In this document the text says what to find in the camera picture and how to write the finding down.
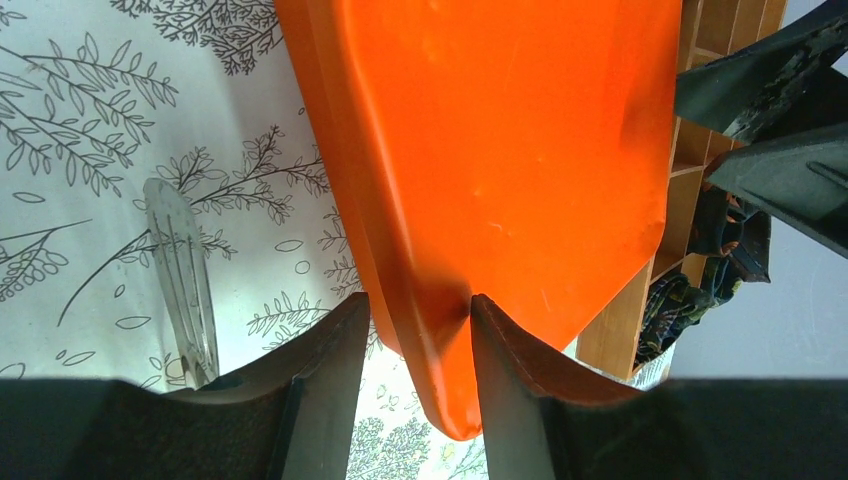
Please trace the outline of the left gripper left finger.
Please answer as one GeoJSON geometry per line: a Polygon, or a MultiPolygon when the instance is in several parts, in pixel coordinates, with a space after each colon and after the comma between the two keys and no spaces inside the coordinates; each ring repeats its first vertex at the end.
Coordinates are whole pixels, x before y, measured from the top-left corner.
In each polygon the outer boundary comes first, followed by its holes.
{"type": "Polygon", "coordinates": [[[1,383],[5,479],[342,479],[370,322],[350,295],[206,388],[120,380],[1,383]]]}

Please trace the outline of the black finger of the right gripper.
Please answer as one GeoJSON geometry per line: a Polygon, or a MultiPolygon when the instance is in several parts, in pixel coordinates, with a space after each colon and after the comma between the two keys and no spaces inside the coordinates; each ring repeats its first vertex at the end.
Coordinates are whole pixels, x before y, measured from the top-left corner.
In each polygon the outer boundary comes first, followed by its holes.
{"type": "Polygon", "coordinates": [[[847,4],[825,1],[741,51],[678,75],[675,113],[746,144],[847,136],[847,4]]]}
{"type": "Polygon", "coordinates": [[[847,124],[728,151],[707,181],[847,256],[847,124]]]}

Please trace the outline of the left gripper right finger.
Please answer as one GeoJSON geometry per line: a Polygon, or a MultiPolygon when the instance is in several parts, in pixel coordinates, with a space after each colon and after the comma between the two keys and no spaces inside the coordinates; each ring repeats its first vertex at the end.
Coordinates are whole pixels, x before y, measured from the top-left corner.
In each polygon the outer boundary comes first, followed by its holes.
{"type": "Polygon", "coordinates": [[[843,479],[843,380],[672,380],[641,391],[470,304],[493,479],[843,479]]]}

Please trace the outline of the white handled metal tongs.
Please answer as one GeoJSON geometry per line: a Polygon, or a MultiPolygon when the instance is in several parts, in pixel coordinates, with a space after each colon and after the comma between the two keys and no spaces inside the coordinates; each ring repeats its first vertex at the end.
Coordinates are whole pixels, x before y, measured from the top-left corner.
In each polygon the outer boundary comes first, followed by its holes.
{"type": "Polygon", "coordinates": [[[219,377],[220,363],[200,230],[191,206],[170,183],[149,178],[143,194],[156,273],[186,385],[201,389],[219,377]]]}

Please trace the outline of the orange box lid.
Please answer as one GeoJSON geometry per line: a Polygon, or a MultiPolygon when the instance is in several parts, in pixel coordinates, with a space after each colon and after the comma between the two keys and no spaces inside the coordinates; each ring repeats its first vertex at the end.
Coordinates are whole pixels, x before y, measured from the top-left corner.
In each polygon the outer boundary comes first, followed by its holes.
{"type": "Polygon", "coordinates": [[[279,1],[381,341],[483,429],[469,310],[563,349],[657,251],[679,1],[279,1]]]}

